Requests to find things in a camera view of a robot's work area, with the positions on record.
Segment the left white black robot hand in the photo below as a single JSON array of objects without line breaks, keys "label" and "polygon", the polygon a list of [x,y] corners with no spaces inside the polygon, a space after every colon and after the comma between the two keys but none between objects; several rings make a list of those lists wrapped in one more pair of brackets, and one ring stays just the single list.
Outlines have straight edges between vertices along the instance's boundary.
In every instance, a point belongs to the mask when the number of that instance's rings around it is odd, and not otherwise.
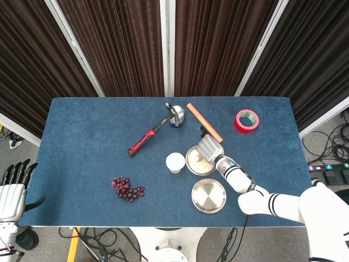
[{"label": "left white black robot hand", "polygon": [[1,178],[1,222],[17,222],[25,212],[42,205],[41,196],[36,202],[26,203],[29,182],[37,163],[29,165],[30,159],[8,166]]}]

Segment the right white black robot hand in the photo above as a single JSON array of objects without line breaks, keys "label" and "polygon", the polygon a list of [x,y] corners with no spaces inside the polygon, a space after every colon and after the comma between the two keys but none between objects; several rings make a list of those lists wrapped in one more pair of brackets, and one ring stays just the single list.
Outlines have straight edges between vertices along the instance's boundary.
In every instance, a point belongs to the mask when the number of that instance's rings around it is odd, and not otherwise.
[{"label": "right white black robot hand", "polygon": [[219,156],[224,155],[224,149],[209,132],[203,127],[200,127],[202,132],[201,140],[197,145],[197,152],[210,164],[214,164]]}]

